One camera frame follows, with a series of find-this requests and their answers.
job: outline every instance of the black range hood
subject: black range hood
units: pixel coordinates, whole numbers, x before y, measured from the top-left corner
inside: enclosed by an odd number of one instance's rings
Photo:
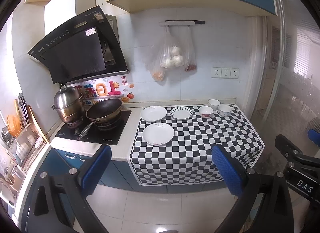
[[[29,52],[50,71],[53,83],[77,83],[128,74],[119,42],[100,6],[66,21]]]

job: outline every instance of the pot handle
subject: pot handle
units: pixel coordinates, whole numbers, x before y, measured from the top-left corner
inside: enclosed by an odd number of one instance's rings
[[[62,83],[61,85],[59,85],[60,91],[61,91],[61,88],[62,88],[63,86],[67,86],[67,84],[66,84],[66,83]]]
[[[90,127],[91,127],[94,123],[96,123],[96,122],[97,122],[97,121],[93,121],[93,122],[91,122],[90,124],[88,124],[88,125],[85,127],[85,129],[82,130],[81,134],[79,135],[79,139],[81,139],[82,137],[84,137],[84,136],[88,133]]]

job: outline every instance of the wooden cabinet edge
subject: wooden cabinet edge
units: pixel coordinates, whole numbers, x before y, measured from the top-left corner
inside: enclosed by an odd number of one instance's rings
[[[273,15],[262,8],[240,0],[107,0],[107,2],[129,13],[166,7],[197,7],[221,8],[243,16]]]

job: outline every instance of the white plate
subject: white plate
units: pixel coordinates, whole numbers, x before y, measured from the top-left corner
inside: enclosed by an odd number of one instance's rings
[[[167,110],[162,106],[150,106],[141,111],[141,118],[147,122],[159,121],[167,115]]]
[[[150,145],[159,146],[170,142],[174,129],[166,123],[148,125],[142,132],[142,138]]]
[[[177,106],[172,108],[170,115],[176,120],[187,120],[192,116],[192,110],[187,106]]]

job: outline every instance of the white duct cover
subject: white duct cover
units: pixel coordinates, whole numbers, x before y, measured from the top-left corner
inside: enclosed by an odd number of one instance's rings
[[[49,34],[67,20],[95,6],[96,0],[51,0],[44,7],[45,34]]]

